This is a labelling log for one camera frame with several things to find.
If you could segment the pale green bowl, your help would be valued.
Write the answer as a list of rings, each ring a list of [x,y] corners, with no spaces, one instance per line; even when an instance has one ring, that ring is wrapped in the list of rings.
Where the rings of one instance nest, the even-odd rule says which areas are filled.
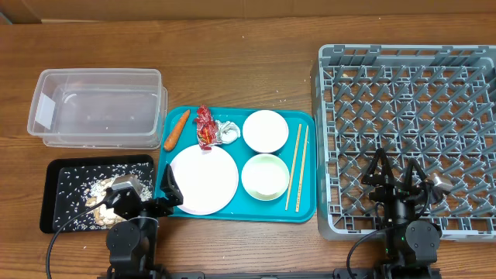
[[[245,163],[241,181],[251,197],[260,201],[272,201],[281,197],[288,189],[290,173],[281,158],[261,153]]]

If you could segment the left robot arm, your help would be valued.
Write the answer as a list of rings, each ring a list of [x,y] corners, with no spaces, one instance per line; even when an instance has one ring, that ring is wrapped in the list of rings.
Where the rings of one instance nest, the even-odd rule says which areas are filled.
[[[110,252],[108,278],[170,278],[167,269],[155,263],[159,218],[172,215],[183,195],[168,164],[160,182],[163,197],[143,201],[142,185],[134,174],[117,177],[106,189],[104,204],[123,218],[106,237]]]

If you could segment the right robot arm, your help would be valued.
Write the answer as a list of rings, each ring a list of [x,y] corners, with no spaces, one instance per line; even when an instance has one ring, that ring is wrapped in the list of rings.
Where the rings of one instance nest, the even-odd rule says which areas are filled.
[[[430,265],[437,261],[442,232],[438,225],[421,217],[446,192],[436,187],[414,159],[408,162],[404,180],[397,180],[382,148],[375,152],[361,183],[374,188],[369,199],[384,211],[379,229],[358,241],[384,234],[387,258],[374,265],[373,277],[440,278],[440,272]]]

